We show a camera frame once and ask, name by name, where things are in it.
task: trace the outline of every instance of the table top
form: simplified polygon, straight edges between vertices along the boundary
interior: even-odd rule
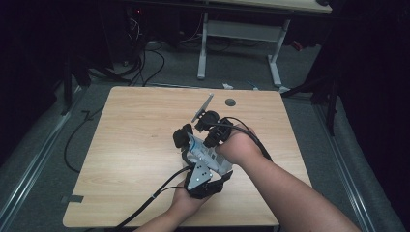
[[[210,2],[240,4],[254,7],[268,7],[292,11],[330,13],[330,6],[321,6],[316,0],[209,0]]]
[[[255,129],[274,162],[308,185],[305,164],[278,92],[214,89],[114,87],[79,174],[63,222],[68,227],[114,227],[135,212],[183,167],[172,134],[190,123],[214,93],[207,110],[236,117]],[[233,99],[235,106],[225,100]],[[194,131],[204,138],[206,132]],[[202,209],[183,226],[275,225],[277,219],[237,165]],[[181,174],[169,186],[184,180]],[[211,181],[220,177],[218,174]],[[128,226],[139,226],[164,212],[174,190],[160,194]]]

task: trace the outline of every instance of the gray carpet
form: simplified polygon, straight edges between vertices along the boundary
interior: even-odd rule
[[[205,80],[197,80],[198,47],[181,46],[179,49],[163,45],[157,50],[165,59],[161,72],[150,80],[148,86],[158,83],[185,85],[193,87],[222,88],[222,83],[228,83],[235,89],[251,89],[247,81],[254,83],[262,90],[276,91],[273,85],[266,56],[260,55],[271,44],[264,43],[258,47],[258,52],[243,46],[231,45],[225,51],[223,45],[210,46],[208,53],[207,76]],[[152,43],[149,48],[159,47]],[[296,51],[285,46],[278,58],[278,68],[283,85],[295,87],[305,81],[308,70],[320,47]],[[143,77],[146,79],[161,66],[161,57],[146,52],[146,66]],[[73,191],[77,174],[64,164],[63,154],[67,141],[75,128],[85,118],[83,110],[95,112],[102,107],[112,86],[119,83],[104,79],[93,79],[93,84],[85,92],[83,98],[72,112],[71,118],[63,127],[54,149],[36,184],[31,189],[21,208],[11,224],[10,231],[84,231],[84,229],[65,228],[62,218],[67,205],[61,202],[63,196]],[[39,152],[47,135],[60,118],[63,108],[62,91],[56,93],[59,101],[49,109],[33,126],[31,131],[21,141],[14,154],[0,170],[2,187],[0,200],[2,206],[7,202],[18,180],[23,175],[31,159]],[[343,183],[337,172],[332,148],[327,140],[321,122],[307,99],[308,94],[284,99],[292,128],[295,132],[307,172],[315,189],[338,206],[349,218],[359,224],[356,214],[346,194]],[[363,195],[376,231],[404,231],[395,212],[390,208],[383,190],[374,178],[362,152],[358,147],[345,115],[342,105],[338,104],[336,118],[336,139],[349,170],[352,171],[355,183]],[[86,156],[100,114],[88,121],[73,137],[68,158],[73,167],[79,169]]]

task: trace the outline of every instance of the human hand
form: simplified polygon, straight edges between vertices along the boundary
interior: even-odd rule
[[[174,217],[181,222],[187,218],[193,216],[201,206],[211,197],[205,197],[203,199],[196,199],[190,197],[187,190],[184,189],[184,182],[178,184],[175,189],[174,198],[172,204],[167,210],[167,214]]]
[[[236,127],[248,130],[242,124],[236,125]],[[255,134],[252,128],[249,129],[250,132]],[[223,155],[229,162],[240,166],[255,156],[263,156],[255,142],[239,130],[232,130],[229,138],[216,148],[216,152]]]

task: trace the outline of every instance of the forearm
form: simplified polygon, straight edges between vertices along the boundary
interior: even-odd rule
[[[241,166],[286,231],[358,231],[322,195],[267,159]]]
[[[134,232],[171,232],[174,231],[183,221],[183,218],[174,217],[167,211],[151,219],[138,229],[134,230]]]

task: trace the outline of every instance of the human arm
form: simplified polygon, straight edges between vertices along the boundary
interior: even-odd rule
[[[175,189],[171,206],[167,211],[151,219],[134,232],[156,231],[171,232],[174,231],[182,222],[193,216],[200,207],[209,199],[191,198],[188,192],[183,188],[184,182],[178,184]]]
[[[359,231],[321,194],[264,158],[246,134],[233,130],[217,152],[244,169],[286,231]]]

